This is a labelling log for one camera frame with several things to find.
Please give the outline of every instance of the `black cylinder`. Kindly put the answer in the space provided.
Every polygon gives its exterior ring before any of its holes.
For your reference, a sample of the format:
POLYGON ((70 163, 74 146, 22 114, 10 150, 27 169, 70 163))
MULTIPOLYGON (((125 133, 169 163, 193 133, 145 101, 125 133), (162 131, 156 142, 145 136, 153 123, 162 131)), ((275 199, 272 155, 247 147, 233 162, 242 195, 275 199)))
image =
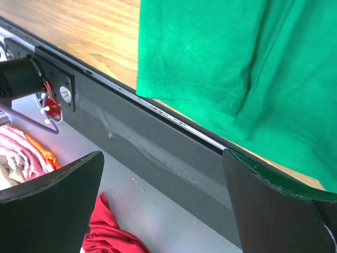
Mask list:
POLYGON ((0 62, 0 97, 18 99, 42 89, 42 78, 29 59, 0 62))

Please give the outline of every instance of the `green cloth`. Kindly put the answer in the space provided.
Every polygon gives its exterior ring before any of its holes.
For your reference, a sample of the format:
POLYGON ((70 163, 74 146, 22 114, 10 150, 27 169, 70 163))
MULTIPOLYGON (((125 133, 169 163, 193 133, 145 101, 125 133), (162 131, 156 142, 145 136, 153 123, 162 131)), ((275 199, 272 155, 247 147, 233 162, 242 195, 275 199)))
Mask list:
POLYGON ((337 1, 141 0, 137 94, 337 193, 337 1))

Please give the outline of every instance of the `gray floor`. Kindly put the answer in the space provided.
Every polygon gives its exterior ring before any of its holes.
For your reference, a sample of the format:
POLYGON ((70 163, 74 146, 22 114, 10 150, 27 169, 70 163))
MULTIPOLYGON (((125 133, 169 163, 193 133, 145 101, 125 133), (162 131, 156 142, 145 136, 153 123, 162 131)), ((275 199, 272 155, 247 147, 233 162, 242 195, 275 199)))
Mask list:
MULTIPOLYGON (((43 122, 32 96, 14 101, 13 108, 43 122)), ((52 135, 17 119, 13 121, 54 152, 61 165, 100 150, 65 122, 58 124, 60 134, 52 135)), ((138 236, 151 252, 242 252, 112 156, 104 155, 100 192, 109 198, 121 228, 138 236)))

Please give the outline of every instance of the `wood grain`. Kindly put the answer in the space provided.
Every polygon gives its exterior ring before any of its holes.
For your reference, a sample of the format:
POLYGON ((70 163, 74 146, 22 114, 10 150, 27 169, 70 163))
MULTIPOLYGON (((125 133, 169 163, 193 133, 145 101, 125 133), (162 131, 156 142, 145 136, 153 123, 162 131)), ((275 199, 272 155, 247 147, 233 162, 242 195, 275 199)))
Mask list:
MULTIPOLYGON (((133 89, 139 13, 140 0, 0 0, 1 16, 133 89)), ((313 178, 259 158, 324 190, 313 178)))

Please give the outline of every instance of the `orange cloth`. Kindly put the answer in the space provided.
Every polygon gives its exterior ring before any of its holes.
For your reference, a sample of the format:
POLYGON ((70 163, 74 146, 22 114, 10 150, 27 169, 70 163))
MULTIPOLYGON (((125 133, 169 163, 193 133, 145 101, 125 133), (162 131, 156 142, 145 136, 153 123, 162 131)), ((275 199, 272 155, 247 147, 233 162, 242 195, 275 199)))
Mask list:
POLYGON ((35 141, 28 134, 26 134, 26 133, 24 133, 24 134, 25 134, 27 140, 30 142, 30 144, 33 145, 34 148, 36 148, 41 153, 41 155, 43 156, 43 158, 46 160, 47 163, 50 163, 55 168, 55 170, 61 168, 61 166, 58 164, 58 162, 56 160, 56 157, 54 156, 53 153, 46 150, 40 143, 35 141))

